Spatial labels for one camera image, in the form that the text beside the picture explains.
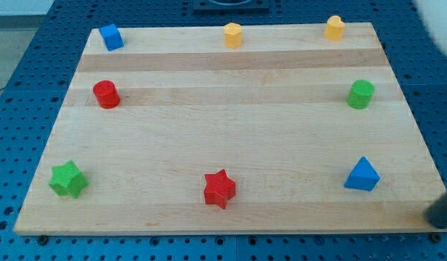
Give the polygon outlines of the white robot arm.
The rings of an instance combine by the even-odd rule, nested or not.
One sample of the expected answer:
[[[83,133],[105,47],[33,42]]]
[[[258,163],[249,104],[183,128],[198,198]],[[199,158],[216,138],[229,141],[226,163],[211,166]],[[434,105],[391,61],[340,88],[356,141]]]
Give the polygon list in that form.
[[[447,0],[414,0],[434,44],[447,57]]]

